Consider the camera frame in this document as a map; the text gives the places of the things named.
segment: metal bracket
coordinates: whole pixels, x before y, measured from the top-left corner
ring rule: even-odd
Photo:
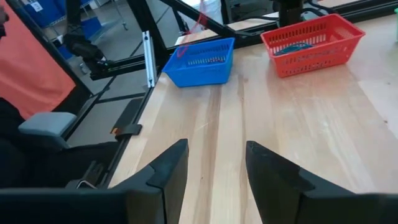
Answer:
[[[147,72],[147,84],[148,88],[155,87],[156,83],[156,62],[154,45],[152,38],[150,37],[149,31],[142,33],[142,43],[144,44],[144,57],[145,57],[145,68]]]

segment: metal frame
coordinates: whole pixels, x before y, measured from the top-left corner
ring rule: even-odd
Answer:
[[[178,46],[174,46],[171,48],[165,48],[164,43],[162,41],[162,37],[160,36],[160,32],[155,23],[153,23],[153,17],[150,13],[149,8],[147,7],[147,3],[145,0],[127,0],[140,27],[142,30],[149,30],[151,36],[154,40],[154,48],[155,48],[155,59],[157,65],[157,76],[161,74],[163,66],[165,62],[169,59],[170,55],[174,52],[174,50]],[[168,4],[173,9],[184,13],[186,16],[190,17],[193,20],[198,19],[199,12],[194,8],[186,5],[183,2],[176,0],[161,0],[162,2]],[[360,0],[348,4],[343,4],[340,6],[333,7],[337,13],[343,16],[345,19],[350,22],[361,22],[370,19],[375,19],[382,16],[388,16],[394,14],[394,9],[398,7],[398,0]],[[278,26],[276,22],[271,22],[268,24],[263,24],[259,26],[250,27],[247,29],[235,31],[231,28],[221,25],[216,21],[208,18],[207,28],[216,32],[218,35],[214,37],[209,37],[206,39],[201,39],[195,42],[205,42],[210,40],[217,40],[227,37],[235,37],[237,38],[235,41],[234,48],[238,49],[241,47],[247,47],[250,45],[261,44],[261,38],[259,34],[277,29]],[[148,92],[145,94],[142,103],[139,107],[139,110],[134,115],[132,119],[132,124],[137,124],[141,114],[144,112],[144,108],[153,92],[154,88],[150,88]],[[119,149],[112,160],[111,165],[108,167],[108,171],[104,176],[104,179],[101,183],[101,187],[108,187],[114,172],[116,171],[117,164],[119,163],[121,157],[123,156],[123,152],[126,149],[126,146],[130,140],[131,136],[126,136],[120,142]]]

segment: wooden table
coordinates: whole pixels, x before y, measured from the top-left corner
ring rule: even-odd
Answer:
[[[353,192],[398,193],[396,17],[356,25],[367,35],[346,65],[280,79],[260,44],[234,51],[225,85],[177,88],[162,74],[111,186],[188,138],[183,224],[261,223],[247,140]]]

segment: gray floor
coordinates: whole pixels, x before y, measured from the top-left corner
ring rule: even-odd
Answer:
[[[147,0],[147,2],[152,15],[155,20],[158,21],[157,25],[165,44],[169,47],[173,46],[178,38],[179,29],[172,10],[169,10],[169,7],[159,0]],[[137,50],[134,55],[143,54],[142,45],[139,47],[142,39],[142,31],[135,17],[132,15],[125,0],[118,0],[117,4],[127,22],[128,30],[124,30],[121,24],[122,22],[119,21],[111,30],[95,41],[95,44],[110,60],[127,58],[135,49]],[[116,10],[110,4],[96,9],[94,13],[98,16],[101,23],[106,23],[118,18]],[[89,75],[85,75],[81,72],[79,68],[81,60],[79,58],[73,58],[69,60],[69,62],[72,69],[79,74],[80,78],[93,93],[101,91],[111,80],[111,78],[105,78],[92,81]],[[147,90],[146,72],[145,70],[141,70],[119,75],[113,80],[109,87],[110,89],[101,97],[102,100],[117,96],[143,93]],[[70,136],[68,143],[71,146],[81,146],[114,141],[114,136],[110,134],[111,129],[129,102],[130,100],[127,99],[95,105],[83,122],[77,127],[75,132]]]

